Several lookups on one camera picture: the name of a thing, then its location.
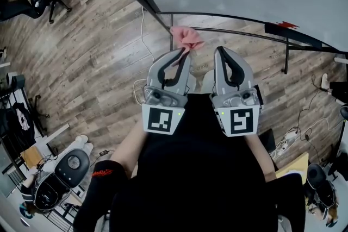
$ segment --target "black sleeve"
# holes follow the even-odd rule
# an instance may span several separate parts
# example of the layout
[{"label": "black sleeve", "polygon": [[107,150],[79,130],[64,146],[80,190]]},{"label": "black sleeve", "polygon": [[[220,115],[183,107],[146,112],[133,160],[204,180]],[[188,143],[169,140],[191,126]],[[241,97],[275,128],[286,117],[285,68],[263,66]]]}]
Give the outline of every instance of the black sleeve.
[{"label": "black sleeve", "polygon": [[34,202],[34,196],[32,194],[32,187],[21,186],[21,195],[26,203]]},{"label": "black sleeve", "polygon": [[125,170],[118,162],[98,162],[86,198],[74,219],[74,232],[94,232],[98,219],[110,210],[115,194],[127,180]]}]

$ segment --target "cable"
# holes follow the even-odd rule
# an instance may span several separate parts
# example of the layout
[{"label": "cable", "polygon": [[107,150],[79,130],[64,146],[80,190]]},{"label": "cable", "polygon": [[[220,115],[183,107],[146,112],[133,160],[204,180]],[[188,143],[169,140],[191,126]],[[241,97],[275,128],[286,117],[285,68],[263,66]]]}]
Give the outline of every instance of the cable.
[{"label": "cable", "polygon": [[318,159],[318,163],[320,164],[320,159],[319,159],[318,150],[315,148],[315,146],[314,146],[311,142],[309,142],[309,136],[306,135],[305,137],[306,137],[306,141],[307,141],[310,145],[312,145],[312,147],[313,147],[314,150],[316,151],[316,157],[317,157],[317,159]]},{"label": "cable", "polygon": [[[144,25],[144,18],[145,18],[145,15],[144,15],[144,7],[141,7],[141,11],[142,11],[142,20],[141,20],[141,33],[140,33],[140,38],[141,38],[141,42],[144,44],[144,46],[146,47],[147,51],[149,52],[149,54],[152,56],[152,60],[155,61],[155,57],[153,56],[153,54],[151,53],[151,51],[148,49],[147,45],[144,43],[144,40],[142,38],[142,27]],[[144,79],[138,79],[134,82],[133,84],[133,93],[134,93],[134,98],[135,98],[135,101],[137,102],[138,105],[141,105],[141,103],[138,101],[138,99],[136,98],[136,94],[135,94],[135,83],[137,83],[138,81],[142,81],[142,80],[146,80],[146,78]]]},{"label": "cable", "polygon": [[[306,131],[308,131],[310,128],[314,127],[317,123],[319,123],[319,122],[322,121],[322,120],[326,120],[326,122],[327,122],[327,130],[329,130],[329,131],[334,130],[335,128],[337,128],[337,127],[343,122],[343,120],[340,121],[335,127],[333,127],[332,129],[330,129],[330,128],[328,127],[328,126],[329,126],[328,120],[327,120],[327,118],[325,117],[325,118],[322,118],[322,119],[319,119],[318,121],[316,121],[313,125],[311,125],[308,129],[306,129],[306,130],[304,131],[304,133],[306,133]],[[277,157],[274,158],[274,159],[275,159],[275,160],[278,159],[278,158],[279,158],[281,155],[283,155],[287,150],[289,150],[290,147],[291,147],[292,145],[294,145],[295,142],[297,141],[297,139],[299,139],[299,138],[300,138],[300,136],[299,136],[298,138],[296,138],[295,141],[294,141],[288,148],[286,148],[286,150],[285,150],[282,154],[280,154],[279,156],[277,156]]]},{"label": "cable", "polygon": [[301,113],[304,112],[304,111],[309,111],[309,110],[310,110],[310,106],[311,106],[311,104],[312,104],[312,101],[313,101],[314,98],[317,96],[317,94],[318,94],[318,92],[319,92],[319,90],[320,90],[320,87],[317,87],[317,86],[314,84],[314,81],[315,81],[315,75],[314,75],[314,74],[312,74],[311,79],[312,79],[312,84],[313,84],[313,86],[316,88],[316,93],[315,93],[315,95],[313,96],[313,98],[310,100],[308,108],[302,109],[302,110],[300,111],[299,117],[298,117],[298,119],[297,119],[297,126],[291,128],[291,129],[296,128],[297,131],[300,130],[300,138],[301,138],[301,140],[302,140],[302,132],[301,132],[301,129],[300,129],[300,118],[301,118]]},{"label": "cable", "polygon": [[142,10],[142,20],[141,20],[141,34],[140,34],[140,38],[141,38],[142,43],[146,47],[147,51],[149,52],[149,54],[152,56],[153,61],[155,61],[155,58],[154,58],[153,54],[148,49],[147,45],[144,43],[144,40],[142,39],[142,26],[144,25],[144,7],[141,7],[141,10]]},{"label": "cable", "polygon": [[134,83],[133,83],[133,93],[134,93],[134,98],[135,98],[135,101],[138,103],[138,105],[141,105],[141,103],[138,101],[138,99],[136,98],[136,94],[135,94],[135,83],[137,83],[138,81],[142,81],[142,80],[147,80],[146,78],[143,78],[143,79],[138,79],[136,80]]},{"label": "cable", "polygon": [[106,154],[109,154],[110,152],[114,152],[114,151],[115,150],[104,150],[100,152],[99,157],[96,158],[96,160],[93,162],[93,164],[90,165],[90,167],[92,167],[101,156],[105,156]]},{"label": "cable", "polygon": [[93,164],[91,164],[90,167],[92,167],[100,157],[101,157],[101,156],[99,155],[99,157],[96,158],[96,160],[93,162]]},{"label": "cable", "polygon": [[312,80],[313,86],[317,89],[317,90],[316,90],[316,93],[315,93],[315,95],[313,96],[313,98],[310,100],[308,108],[302,109],[302,110],[300,111],[299,116],[298,116],[298,118],[297,118],[297,126],[294,126],[294,127],[290,128],[290,129],[284,134],[283,139],[277,144],[276,148],[275,148],[275,149],[273,150],[273,152],[270,154],[271,157],[272,157],[273,159],[276,159],[276,158],[274,158],[274,156],[275,156],[275,154],[280,150],[280,147],[282,147],[284,144],[286,144],[286,143],[288,142],[288,141],[285,139],[288,133],[290,133],[290,132],[292,132],[292,131],[294,131],[294,130],[296,131],[296,133],[297,133],[298,131],[300,131],[300,139],[301,139],[301,141],[303,141],[303,140],[302,140],[302,131],[301,131],[301,129],[300,129],[301,113],[302,113],[303,111],[309,111],[309,110],[310,110],[310,106],[312,105],[312,101],[313,101],[314,98],[317,96],[319,90],[323,90],[322,88],[316,86],[316,84],[314,83],[314,82],[315,82],[315,75],[314,75],[314,74],[312,74],[311,80]]}]

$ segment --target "white shoe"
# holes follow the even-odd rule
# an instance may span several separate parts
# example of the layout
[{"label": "white shoe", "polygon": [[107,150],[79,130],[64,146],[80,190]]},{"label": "white shoe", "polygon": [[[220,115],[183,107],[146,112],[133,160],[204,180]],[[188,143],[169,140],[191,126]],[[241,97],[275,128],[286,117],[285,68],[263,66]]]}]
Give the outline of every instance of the white shoe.
[{"label": "white shoe", "polygon": [[86,143],[86,144],[83,146],[82,150],[85,151],[86,154],[87,154],[88,156],[90,156],[91,153],[92,153],[93,147],[94,147],[94,146],[93,146],[92,143]]},{"label": "white shoe", "polygon": [[327,73],[323,74],[321,77],[321,88],[323,88],[325,90],[330,89],[330,82],[328,82],[328,80],[327,80]]},{"label": "white shoe", "polygon": [[75,141],[79,141],[79,142],[82,142],[85,144],[88,141],[88,137],[86,135],[83,135],[83,134],[78,135],[78,136],[76,136]]}]

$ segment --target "red logo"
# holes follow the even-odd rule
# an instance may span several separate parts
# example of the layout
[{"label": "red logo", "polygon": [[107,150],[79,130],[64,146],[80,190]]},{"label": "red logo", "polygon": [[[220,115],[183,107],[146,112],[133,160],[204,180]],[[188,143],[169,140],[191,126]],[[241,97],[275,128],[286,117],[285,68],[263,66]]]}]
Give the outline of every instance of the red logo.
[{"label": "red logo", "polygon": [[282,23],[277,22],[277,25],[279,25],[281,27],[285,27],[285,28],[294,28],[294,29],[297,29],[299,27],[299,26],[296,26],[296,25],[289,23],[289,22],[286,22],[286,21],[283,21]]},{"label": "red logo", "polygon": [[102,176],[110,175],[111,173],[113,173],[113,170],[110,170],[110,169],[100,170],[100,171],[94,172],[92,177],[102,177]]}]

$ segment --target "power cord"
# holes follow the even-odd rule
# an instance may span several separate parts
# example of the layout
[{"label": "power cord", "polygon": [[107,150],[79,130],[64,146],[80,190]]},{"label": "power cord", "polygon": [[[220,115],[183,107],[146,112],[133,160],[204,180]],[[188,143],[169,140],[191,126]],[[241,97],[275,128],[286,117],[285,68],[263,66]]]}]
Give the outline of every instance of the power cord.
[{"label": "power cord", "polygon": [[[314,127],[316,124],[318,124],[318,123],[319,123],[320,121],[322,121],[322,120],[326,120],[326,123],[327,123],[327,130],[329,130],[329,131],[334,130],[335,128],[337,128],[337,127],[343,122],[343,120],[340,121],[336,126],[334,126],[332,129],[330,129],[330,128],[329,128],[328,120],[327,120],[327,118],[325,117],[325,118],[322,118],[322,119],[319,119],[318,121],[316,121],[313,125],[311,125],[308,129],[306,129],[306,130],[304,131],[304,133],[306,133],[306,131],[308,131],[310,128]],[[286,148],[286,150],[285,150],[282,154],[284,154],[285,152],[287,152],[287,151],[290,149],[290,147],[291,147],[292,145],[294,145],[295,142],[296,142],[299,138],[300,138],[300,137],[296,138],[296,139],[294,140],[294,142],[293,142],[290,146],[288,146],[288,148]],[[278,158],[282,155],[282,154],[280,154],[280,155],[278,155],[276,158],[274,158],[272,155],[273,155],[273,153],[274,153],[276,150],[274,150],[274,151],[271,153],[271,157],[272,157],[274,160],[278,159]]]},{"label": "power cord", "polygon": [[312,79],[312,84],[313,84],[313,86],[316,88],[316,92],[315,92],[313,98],[310,100],[308,108],[302,109],[302,110],[300,111],[299,117],[298,117],[298,119],[297,119],[297,126],[292,127],[292,128],[288,131],[288,132],[290,132],[290,131],[293,131],[293,130],[295,130],[295,129],[296,129],[296,131],[300,131],[300,139],[301,139],[301,140],[302,140],[302,132],[301,132],[301,129],[300,129],[300,118],[301,118],[301,113],[304,112],[304,111],[309,111],[309,110],[310,110],[310,106],[312,105],[312,102],[313,102],[314,98],[317,96],[317,94],[318,94],[318,92],[319,92],[319,90],[320,90],[320,87],[318,87],[318,86],[316,86],[316,85],[314,84],[314,82],[315,82],[315,75],[314,75],[314,74],[312,74],[311,79]]},{"label": "power cord", "polygon": [[104,151],[100,152],[99,156],[96,158],[96,160],[93,162],[93,164],[90,165],[90,167],[92,167],[101,156],[105,156],[106,154],[109,154],[110,152],[114,152],[114,150],[104,150]]},{"label": "power cord", "polygon": [[[312,130],[312,127],[313,127],[314,125],[316,125],[317,123],[319,123],[320,121],[322,121],[322,120],[325,119],[326,122],[327,122],[327,129],[331,131],[331,130],[335,129],[338,125],[340,125],[340,124],[342,123],[342,121],[341,121],[341,122],[339,122],[334,128],[330,129],[330,128],[329,128],[329,123],[328,123],[327,118],[322,118],[322,119],[316,121],[312,126],[310,126],[310,127],[304,132],[304,133],[305,133],[305,139],[302,139],[302,131],[301,131],[301,129],[300,129],[301,113],[302,113],[303,111],[309,111],[309,110],[310,110],[310,107],[311,107],[311,105],[312,105],[312,102],[313,102],[314,98],[317,96],[319,90],[320,90],[320,91],[327,92],[327,90],[325,90],[325,89],[323,89],[323,88],[321,88],[321,87],[319,87],[319,86],[317,86],[317,85],[315,84],[315,75],[314,75],[314,74],[312,74],[311,80],[312,80],[313,86],[316,88],[316,93],[315,93],[315,95],[313,96],[313,98],[310,100],[308,108],[302,109],[302,110],[299,112],[299,116],[298,116],[298,119],[297,119],[297,126],[292,127],[291,129],[289,129],[289,130],[286,132],[286,134],[284,135],[283,140],[281,140],[281,141],[277,144],[276,149],[270,154],[271,157],[272,157],[274,160],[277,159],[277,158],[279,158],[282,154],[284,154],[284,153],[297,141],[297,139],[300,139],[301,141],[306,140],[310,145],[313,146],[313,148],[314,148],[315,151],[316,151],[316,154],[317,154],[317,157],[318,157],[318,161],[320,161],[320,160],[319,160],[319,155],[318,155],[318,150],[316,150],[316,148],[314,147],[314,145],[313,145],[311,142],[309,142],[309,136],[312,134],[312,131],[313,131],[313,130]],[[288,143],[288,141],[287,141],[287,139],[285,139],[285,138],[286,138],[286,135],[287,135],[288,133],[292,132],[292,131],[296,131],[296,133],[298,133],[298,131],[299,131],[299,132],[300,132],[300,136],[299,136],[298,138],[296,138],[295,141],[294,141],[290,146],[287,146],[286,144]],[[282,150],[282,146],[284,146],[284,145],[286,145],[286,147],[285,147],[286,149],[284,149],[284,151],[280,153],[280,151]]]},{"label": "power cord", "polygon": [[141,11],[142,11],[142,20],[141,20],[141,34],[140,34],[140,38],[142,43],[144,44],[144,46],[146,47],[147,51],[149,52],[149,54],[152,56],[153,61],[155,61],[155,58],[153,56],[153,54],[151,53],[151,51],[148,49],[147,45],[144,43],[144,40],[142,38],[142,27],[144,25],[144,7],[141,7]]},{"label": "power cord", "polygon": [[[151,53],[151,51],[149,50],[149,48],[147,47],[147,45],[144,43],[144,40],[143,40],[143,37],[142,37],[142,28],[144,26],[144,18],[145,18],[145,15],[144,15],[144,7],[141,7],[141,11],[142,11],[142,20],[141,20],[141,33],[140,33],[140,39],[141,39],[141,42],[144,44],[144,46],[146,47],[148,53],[152,56],[152,60],[155,61],[155,57],[153,56],[153,54]],[[135,101],[137,102],[138,105],[141,105],[141,103],[138,101],[137,97],[136,97],[136,94],[135,94],[135,83],[137,83],[138,81],[142,81],[142,80],[146,80],[145,79],[138,79],[134,82],[133,84],[133,93],[134,93],[134,98],[135,98]]]},{"label": "power cord", "polygon": [[312,145],[312,147],[314,148],[314,150],[316,151],[316,157],[317,157],[317,159],[318,159],[318,163],[320,164],[320,159],[319,159],[319,153],[318,153],[318,150],[315,148],[315,146],[309,141],[309,136],[312,134],[312,128],[309,128],[308,130],[307,130],[306,132],[305,132],[305,134],[304,134],[304,137],[305,137],[305,139],[301,139],[301,141],[307,141],[310,145]]},{"label": "power cord", "polygon": [[143,79],[138,79],[134,82],[133,84],[133,93],[134,93],[134,98],[135,98],[135,101],[138,103],[138,105],[141,105],[141,103],[138,101],[137,97],[136,97],[136,94],[135,94],[135,83],[137,83],[138,81],[142,81],[142,80],[147,80],[146,78],[143,78]]}]

